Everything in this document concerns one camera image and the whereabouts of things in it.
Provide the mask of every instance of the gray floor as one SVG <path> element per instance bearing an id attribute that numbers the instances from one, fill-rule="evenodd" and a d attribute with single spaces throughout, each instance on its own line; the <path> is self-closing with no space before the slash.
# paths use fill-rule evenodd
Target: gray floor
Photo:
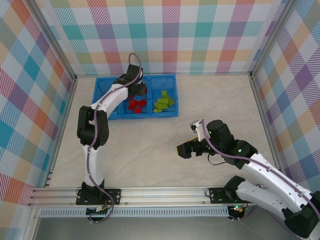
<path id="1" fill-rule="evenodd" d="M 258 208 L 241 223 L 226 217 L 41 218 L 35 240 L 298 240 Z"/>
<path id="2" fill-rule="evenodd" d="M 92 102 L 95 78 L 80 78 L 63 135 L 50 187 L 79 187 L 85 157 L 77 138 L 79 109 Z M 257 180 L 207 156 L 182 159 L 176 146 L 193 138 L 189 124 L 220 119 L 235 138 L 246 140 L 273 164 L 267 138 L 246 75 L 177 75 L 179 117 L 109 121 L 103 148 L 106 187 L 221 186 L 234 175 Z M 219 156 L 212 162 L 219 163 Z"/>

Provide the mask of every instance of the wall panel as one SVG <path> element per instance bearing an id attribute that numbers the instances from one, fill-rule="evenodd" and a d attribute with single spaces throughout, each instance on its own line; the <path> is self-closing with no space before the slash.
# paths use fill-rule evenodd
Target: wall panel
<path id="1" fill-rule="evenodd" d="M 256 83 L 285 173 L 319 190 L 319 1 L 299 1 Z"/>
<path id="2" fill-rule="evenodd" d="M 72 81 L 23 1 L 0 6 L 0 239 L 15 240 L 46 177 Z"/>
<path id="3" fill-rule="evenodd" d="M 273 16 L 273 19 L 268 27 L 268 30 L 266 31 L 261 43 L 260 43 L 260 46 L 258 48 L 258 50 L 256 51 L 255 55 L 254 55 L 254 58 L 253 58 L 253 61 L 251 62 L 250 64 L 250 68 L 249 68 L 249 72 L 252 72 L 252 70 L 254 69 L 254 66 L 258 60 L 258 58 L 260 57 L 260 54 L 261 54 L 261 51 L 264 49 L 264 47 L 266 46 L 266 43 L 267 41 L 269 40 L 269 37 L 272 33 L 272 31 L 274 30 L 276 24 L 277 24 L 277 21 L 279 19 L 279 17 L 281 16 L 282 14 L 282 11 L 286 5 L 288 0 L 281 0 L 281 3 L 278 7 L 278 9 L 276 10 L 276 13 L 275 15 Z"/>
<path id="4" fill-rule="evenodd" d="M 37 1 L 75 71 L 86 75 L 122 74 L 129 52 L 139 54 L 146 73 L 248 72 L 284 5 L 284 0 Z"/>

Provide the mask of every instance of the black mounting bracket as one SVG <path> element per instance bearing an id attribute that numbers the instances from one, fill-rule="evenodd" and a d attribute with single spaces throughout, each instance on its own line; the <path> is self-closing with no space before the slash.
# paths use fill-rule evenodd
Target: black mounting bracket
<path id="1" fill-rule="evenodd" d="M 211 204 L 248 204 L 250 202 L 243 201 L 240 198 L 236 197 L 234 199 L 230 199 L 226 195 L 225 187 L 211 187 L 206 191 L 206 195 L 210 198 Z"/>
<path id="2" fill-rule="evenodd" d="M 120 199 L 121 199 L 121 189 L 114 189 L 114 188 L 105 188 L 104 189 L 108 194 L 111 195 L 111 197 L 113 198 L 114 201 L 114 205 L 119 205 L 120 204 Z M 92 221 L 101 221 L 106 215 L 108 215 L 109 212 L 109 208 L 107 208 L 107 205 L 111 205 L 111 200 L 109 198 L 107 198 L 106 196 L 106 200 L 104 201 L 104 203 L 102 203 L 106 208 L 104 210 L 101 211 L 97 211 L 96 208 L 87 208 L 85 211 L 85 215 L 91 215 L 91 220 Z"/>
<path id="3" fill-rule="evenodd" d="M 100 184 L 100 188 L 104 189 L 113 198 L 114 205 L 120 204 L 121 189 L 118 188 L 104 188 L 105 181 Z M 81 184 L 81 187 L 76 191 L 76 205 L 111 205 L 111 199 L 109 199 L 103 192 L 101 192 L 96 186 L 87 185 L 85 182 Z"/>

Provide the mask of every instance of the cable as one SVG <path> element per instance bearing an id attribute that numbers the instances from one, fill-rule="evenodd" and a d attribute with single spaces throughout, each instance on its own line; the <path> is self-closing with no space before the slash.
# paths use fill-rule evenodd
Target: cable
<path id="1" fill-rule="evenodd" d="M 128 82 L 127 84 L 125 84 L 125 85 L 122 85 L 122 86 L 120 86 L 120 87 L 117 87 L 117 88 L 115 88 L 113 91 L 109 91 L 106 95 L 104 95 L 102 98 L 101 98 L 101 100 L 98 102 L 98 104 L 96 105 L 96 107 L 95 107 L 95 109 L 94 109 L 94 114 L 93 114 L 93 120 L 94 120 L 94 138 L 93 138 L 93 141 L 92 141 L 92 143 L 90 144 L 90 146 L 87 148 L 87 155 L 86 155 L 86 171 L 87 171 L 87 173 L 88 173 L 88 175 L 89 175 L 89 179 L 91 180 L 91 182 L 93 183 L 93 185 L 97 188 L 97 189 L 99 189 L 102 193 L 104 193 L 110 200 L 111 200 L 111 210 L 109 211 L 109 214 L 108 215 L 106 215 L 103 219 L 101 219 L 100 221 L 93 221 L 92 219 L 91 219 L 91 216 L 92 216 L 92 213 L 89 215 L 89 220 L 91 221 L 91 223 L 95 223 L 95 224 L 99 224 L 99 223 L 102 223 L 102 222 L 104 222 L 105 220 L 107 220 L 109 217 L 110 217 L 110 215 L 113 213 L 113 211 L 114 211 L 114 207 L 115 207 L 115 202 L 114 202 L 114 199 L 112 198 L 112 196 L 109 194 L 109 193 L 107 193 L 104 189 L 102 189 L 96 182 L 95 182 L 95 180 L 92 178 L 92 176 L 91 176 L 91 172 L 90 172 L 90 153 L 91 153 L 91 151 L 90 151 L 90 149 L 95 145 L 95 143 L 96 143 L 96 141 L 97 141 L 97 137 L 98 137 L 98 124 L 97 124 L 97 111 L 98 111 L 98 108 L 101 106 L 101 103 L 110 95 L 110 94 L 112 94 L 112 93 L 114 93 L 114 92 L 116 92 L 116 91 L 118 91 L 118 90 L 120 90 L 120 89 L 122 89 L 122 88 L 126 88 L 126 87 L 128 87 L 129 85 L 131 85 L 131 84 L 133 84 L 139 77 L 141 77 L 141 75 L 142 75 L 142 63 L 141 63 L 141 60 L 140 60 L 140 58 L 138 57 L 138 55 L 136 55 L 135 53 L 130 53 L 129 54 L 129 64 L 131 64 L 131 56 L 135 56 L 136 57 L 136 59 L 138 60 L 138 62 L 139 62 L 139 71 L 138 71 L 138 74 L 135 76 L 135 78 L 132 80 L 132 81 L 130 81 L 130 82 Z"/>
<path id="2" fill-rule="evenodd" d="M 210 162 L 209 157 L 210 157 L 210 153 L 208 154 L 208 162 L 209 162 L 211 165 L 213 165 L 213 166 L 218 166 L 218 165 L 226 164 L 226 163 L 227 163 L 226 161 L 223 161 L 223 162 L 220 162 L 220 163 L 214 164 L 214 163 Z"/>
<path id="3" fill-rule="evenodd" d="M 80 197 L 80 195 L 79 195 L 79 189 L 80 189 L 81 187 L 78 187 L 76 190 L 75 190 L 75 194 L 77 195 L 77 196 L 79 196 Z"/>
<path id="4" fill-rule="evenodd" d="M 210 198 L 210 196 L 208 196 L 207 192 L 209 191 L 209 188 L 205 191 L 204 195 L 207 197 L 207 198 Z"/>
<path id="5" fill-rule="evenodd" d="M 251 212 L 249 212 L 247 216 L 244 216 L 243 218 L 241 218 L 241 220 L 246 220 L 246 219 L 248 219 L 255 211 L 256 211 L 256 206 L 253 206 Z"/>
<path id="6" fill-rule="evenodd" d="M 201 122 L 202 124 L 202 130 L 203 130 L 203 134 L 204 134 L 204 137 L 205 137 L 205 140 L 207 141 L 207 143 L 209 144 L 209 146 L 218 154 L 220 154 L 221 156 L 225 157 L 225 158 L 231 158 L 231 159 L 241 159 L 241 160 L 246 160 L 246 161 L 249 161 L 249 162 L 252 162 L 252 163 L 255 163 L 265 169 L 267 169 L 268 171 L 272 172 L 274 175 L 276 175 L 278 178 L 280 178 L 282 181 L 284 181 L 287 185 L 289 185 L 294 191 L 296 191 L 304 200 L 307 201 L 307 203 L 312 207 L 313 211 L 315 212 L 316 216 L 318 217 L 319 221 L 320 221 L 320 213 L 319 211 L 317 210 L 316 206 L 309 200 L 309 198 L 307 198 L 307 196 L 305 196 L 305 194 L 303 192 L 301 192 L 296 186 L 294 186 L 291 182 L 289 182 L 287 179 L 285 179 L 281 174 L 279 174 L 278 172 L 276 172 L 275 170 L 273 169 L 269 169 L 268 166 L 264 165 L 263 163 L 257 161 L 257 160 L 254 160 L 254 159 L 251 159 L 251 158 L 248 158 L 248 157 L 245 157 L 245 156 L 232 156 L 232 155 L 229 155 L 229 154 L 225 154 L 221 151 L 219 151 L 210 141 L 209 139 L 209 136 L 206 132 L 206 129 L 205 129 L 205 120 L 202 119 Z"/>

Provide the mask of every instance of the aluminum frame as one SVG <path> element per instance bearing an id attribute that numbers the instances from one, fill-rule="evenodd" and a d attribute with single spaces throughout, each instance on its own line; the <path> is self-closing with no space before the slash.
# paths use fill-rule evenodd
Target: aluminum frame
<path id="1" fill-rule="evenodd" d="M 46 187 L 47 186 L 47 181 L 51 180 L 50 174 L 52 175 L 52 173 L 54 171 L 54 168 L 55 168 L 55 165 L 56 165 L 56 162 L 57 162 L 57 157 L 58 157 L 60 145 L 61 145 L 62 138 L 64 136 L 64 132 L 65 132 L 65 129 L 66 129 L 68 116 L 69 116 L 70 108 L 71 108 L 71 105 L 72 105 L 72 102 L 73 102 L 73 99 L 74 99 L 74 96 L 75 96 L 77 84 L 78 83 L 76 81 L 74 81 L 71 84 L 70 96 L 69 96 L 68 102 L 66 104 L 65 113 L 64 113 L 64 116 L 63 116 L 63 119 L 62 119 L 62 122 L 61 122 L 61 127 L 59 129 L 59 132 L 58 132 L 58 135 L 57 135 L 56 144 L 55 144 L 55 147 L 54 147 L 54 150 L 53 150 L 53 153 L 52 153 L 51 160 L 49 162 L 49 168 L 46 170 L 46 172 L 45 172 L 46 178 L 43 179 L 42 184 L 41 184 L 43 187 Z"/>
<path id="2" fill-rule="evenodd" d="M 53 49 L 54 53 L 56 54 L 58 60 L 60 61 L 61 65 L 63 66 L 66 74 L 73 82 L 76 82 L 77 75 L 73 71 L 66 55 L 64 54 L 63 50 L 61 49 L 58 40 L 55 38 L 54 33 L 52 32 L 50 26 L 48 25 L 45 17 L 43 16 L 41 10 L 39 9 L 38 5 L 35 3 L 34 0 L 24 0 L 24 4 L 29 9 L 30 13 L 32 14 L 33 18 L 35 19 L 36 23 L 39 25 L 41 32 L 45 36 L 46 40 L 48 41 L 49 45 Z"/>
<path id="3" fill-rule="evenodd" d="M 177 187 L 121 187 L 121 199 L 117 208 L 127 207 L 205 207 L 234 206 L 230 203 L 211 204 L 205 195 L 212 186 Z M 76 205 L 77 187 L 35 188 L 29 201 L 30 208 L 81 208 Z M 96 208 L 99 205 L 84 205 L 84 208 Z"/>
<path id="4" fill-rule="evenodd" d="M 262 106 L 262 99 L 260 98 L 260 95 L 258 93 L 258 88 L 257 88 L 256 82 L 253 80 L 253 78 L 251 76 L 249 76 L 249 81 L 250 81 L 250 85 L 251 85 L 252 92 L 254 95 L 255 103 L 258 108 L 258 112 L 259 112 L 259 115 L 260 115 L 260 118 L 262 121 L 262 126 L 264 129 L 265 135 L 266 135 L 266 139 L 267 139 L 269 147 L 270 147 L 270 151 L 272 154 L 272 158 L 273 158 L 275 167 L 280 169 L 281 172 L 284 173 L 284 166 L 281 164 L 280 155 L 277 150 L 277 145 L 276 145 L 276 142 L 272 136 L 271 126 L 269 124 L 268 117 L 267 117 L 267 115 L 264 111 L 264 108 Z"/>

